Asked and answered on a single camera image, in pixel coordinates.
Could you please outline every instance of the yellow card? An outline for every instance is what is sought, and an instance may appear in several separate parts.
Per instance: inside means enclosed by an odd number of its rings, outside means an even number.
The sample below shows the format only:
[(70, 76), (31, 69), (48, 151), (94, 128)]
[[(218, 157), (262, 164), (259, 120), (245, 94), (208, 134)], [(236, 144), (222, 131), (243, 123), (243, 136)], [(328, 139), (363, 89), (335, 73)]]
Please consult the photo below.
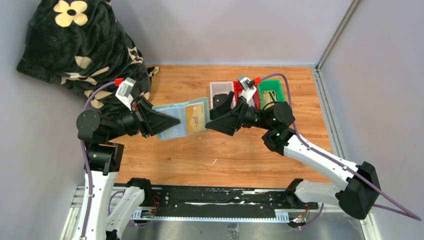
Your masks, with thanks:
[(262, 101), (263, 106), (267, 105), (268, 103), (276, 102), (277, 100), (276, 92), (275, 91), (263, 91), (262, 92)]
[(185, 115), (187, 118), (188, 134), (193, 134), (206, 130), (205, 108), (203, 102), (186, 106)]

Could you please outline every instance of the green box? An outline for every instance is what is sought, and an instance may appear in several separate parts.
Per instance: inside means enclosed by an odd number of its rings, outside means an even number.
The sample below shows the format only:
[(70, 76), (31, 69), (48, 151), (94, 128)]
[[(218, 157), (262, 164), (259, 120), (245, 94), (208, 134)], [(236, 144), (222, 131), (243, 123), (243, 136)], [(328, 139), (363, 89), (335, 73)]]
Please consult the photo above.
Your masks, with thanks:
[(274, 91), (277, 102), (286, 101), (286, 99), (284, 98), (283, 88), (281, 87), (281, 82), (278, 79), (263, 80), (261, 83), (257, 85), (257, 91), (259, 92), (261, 109), (263, 109), (265, 106), (264, 98), (262, 96), (262, 92), (265, 92), (265, 91)]

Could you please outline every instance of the white box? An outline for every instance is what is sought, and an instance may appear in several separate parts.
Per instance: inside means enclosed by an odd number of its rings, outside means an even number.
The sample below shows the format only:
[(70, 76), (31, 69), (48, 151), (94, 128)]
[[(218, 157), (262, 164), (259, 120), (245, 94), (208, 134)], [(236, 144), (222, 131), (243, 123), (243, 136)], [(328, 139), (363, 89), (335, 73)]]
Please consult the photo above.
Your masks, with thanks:
[[(210, 86), (210, 109), (214, 108), (214, 96), (218, 94), (228, 94), (234, 92), (234, 85), (232, 81), (214, 81), (209, 84)], [(236, 96), (232, 98), (231, 108), (236, 105)]]

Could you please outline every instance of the card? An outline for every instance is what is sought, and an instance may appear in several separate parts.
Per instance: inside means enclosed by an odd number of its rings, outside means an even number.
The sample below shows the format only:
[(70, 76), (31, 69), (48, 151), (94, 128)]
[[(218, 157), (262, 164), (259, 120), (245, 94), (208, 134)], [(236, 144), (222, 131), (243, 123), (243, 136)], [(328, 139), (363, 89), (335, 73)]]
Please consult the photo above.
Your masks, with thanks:
[(194, 134), (205, 129), (205, 103), (195, 103), (185, 107), (188, 134)]
[[(163, 108), (156, 109), (159, 113), (169, 115), (171, 117), (183, 120), (185, 117), (185, 108), (183, 106), (168, 106)], [(163, 132), (160, 133), (161, 138), (163, 139), (174, 139), (180, 138), (187, 135), (186, 129), (181, 126), (181, 124), (175, 125)]]
[(276, 102), (277, 101), (277, 95), (275, 91), (263, 91), (262, 92), (262, 101), (263, 106), (267, 105), (268, 103)]

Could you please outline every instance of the cable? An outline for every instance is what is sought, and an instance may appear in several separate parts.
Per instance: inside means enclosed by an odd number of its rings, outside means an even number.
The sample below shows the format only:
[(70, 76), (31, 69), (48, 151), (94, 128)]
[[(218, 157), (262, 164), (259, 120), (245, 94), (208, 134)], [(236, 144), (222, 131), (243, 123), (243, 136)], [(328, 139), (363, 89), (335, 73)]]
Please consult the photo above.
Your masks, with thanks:
[(109, 207), (107, 208), (107, 212), (109, 213), (109, 215), (112, 213), (111, 212), (111, 203), (112, 203), (112, 199), (117, 195), (117, 194), (124, 194), (125, 193), (125, 191), (117, 191), (117, 192), (115, 192), (114, 194), (112, 194), (112, 196), (110, 197), (110, 200), (109, 200)]
[(153, 199), (154, 215), (156, 216), (156, 209), (158, 209), (158, 207), (156, 206), (156, 199), (154, 197), (152, 197), (151, 199)]
[(307, 207), (304, 213), (300, 214), (299, 216), (297, 216), (298, 218), (302, 218), (303, 216), (305, 216), (306, 214), (309, 216), (309, 211), (311, 210), (311, 208), (309, 207), (309, 203), (306, 203)]
[[(125, 191), (124, 190), (122, 190), (122, 191), (117, 191), (117, 192), (115, 192), (114, 194), (112, 194), (112, 196), (110, 197), (110, 200), (109, 200), (109, 207), (107, 208), (107, 212), (109, 213), (109, 215), (112, 213), (111, 212), (111, 203), (112, 203), (112, 199), (117, 195), (117, 194), (125, 194)], [(149, 224), (150, 223), (150, 221), (148, 221), (148, 222), (145, 222), (145, 223), (128, 223), (126, 226), (127, 227), (137, 227), (137, 226), (145, 226), (145, 225), (147, 225), (147, 224)]]
[(283, 231), (282, 233), (284, 234), (284, 233), (291, 232), (291, 231), (301, 230), (301, 229), (307, 228), (308, 226), (311, 226), (313, 223), (315, 223), (318, 220), (318, 218), (320, 218), (321, 214), (323, 213), (323, 210), (324, 210), (324, 203), (321, 204), (321, 208), (319, 209), (318, 214), (310, 222), (306, 223), (303, 226), (291, 227), (291, 228)]
[(268, 107), (268, 105), (270, 105), (270, 104), (276, 104), (276, 103), (277, 103), (276, 101), (270, 101), (270, 102), (268, 102), (267, 104), (265, 104), (265, 106), (262, 107), (262, 111), (265, 110), (265, 108)]
[[(83, 111), (87, 110), (87, 108), (89, 107), (90, 101), (93, 100), (93, 98), (96, 96), (96, 94), (98, 94), (103, 89), (105, 89), (105, 88), (107, 88), (109, 86), (112, 86), (112, 85), (115, 85), (115, 82), (114, 81), (108, 82), (105, 85), (99, 87), (96, 91), (94, 91), (88, 97), (87, 101), (85, 102)], [(83, 238), (86, 237), (87, 224), (89, 223), (90, 210), (92, 208), (93, 176), (92, 176), (92, 171), (90, 169), (89, 158), (87, 157), (86, 146), (84, 144), (84, 141), (83, 140), (80, 140), (79, 142), (81, 143), (81, 150), (82, 150), (82, 156), (84, 158), (85, 171), (87, 172), (87, 176), (88, 176), (88, 200), (87, 200), (87, 209), (85, 210), (84, 222), (82, 223), (82, 228), (81, 228), (81, 239), (83, 239)]]
[(156, 209), (158, 209), (159, 206), (161, 205), (161, 198), (159, 198), (158, 196), (154, 196), (154, 198), (157, 198), (157, 207), (156, 207)]
[[(267, 76), (264, 76), (261, 78), (261, 80), (265, 80), (265, 79), (269, 79), (271, 77), (274, 76), (280, 76), (284, 79), (285, 82), (285, 88), (287, 89), (287, 97), (288, 97), (288, 105), (290, 105), (290, 107), (292, 107), (292, 96), (290, 94), (290, 88), (289, 88), (289, 81), (287, 80), (287, 77), (282, 74), (282, 73), (273, 73)], [(299, 131), (298, 131), (298, 127), (296, 126), (296, 123), (293, 122), (293, 128), (294, 128), (294, 132), (296, 133), (297, 138), (299, 139), (299, 141), (304, 144), (308, 149), (312, 150), (313, 152), (327, 158), (328, 160), (332, 161), (333, 163), (339, 165), (342, 168), (347, 168), (346, 170), (355, 175), (356, 177), (358, 177), (360, 180), (362, 180), (364, 183), (366, 183), (368, 186), (370, 186), (372, 189), (374, 189), (377, 193), (379, 193), (380, 195), (382, 195), (385, 199), (387, 199), (389, 202), (391, 202), (393, 205), (395, 205), (396, 207), (400, 208), (403, 212), (397, 210), (397, 209), (393, 209), (391, 207), (388, 206), (382, 206), (379, 204), (374, 204), (373, 207), (376, 208), (381, 208), (381, 209), (385, 209), (397, 214), (401, 214), (407, 217), (410, 217), (412, 219), (415, 219), (417, 221), (421, 221), (421, 217), (419, 217), (418, 215), (416, 215), (415, 213), (411, 212), (410, 210), (408, 210), (406, 207), (402, 206), (400, 203), (398, 203), (397, 201), (395, 201), (393, 198), (391, 198), (390, 196), (388, 196), (385, 192), (383, 192), (381, 189), (379, 189), (378, 187), (376, 187), (372, 182), (368, 181), (365, 177), (363, 177), (362, 175), (360, 175), (359, 173), (357, 173), (356, 171), (352, 170), (351, 168), (349, 168), (348, 166), (344, 165), (343, 163), (337, 161), (335, 158), (331, 157), (330, 155), (325, 154), (324, 152), (321, 152), (313, 147), (310, 147), (301, 137)]]
[(307, 215), (306, 215), (306, 220), (308, 220), (309, 218), (309, 214), (311, 213), (311, 207), (309, 206), (309, 203), (307, 204)]

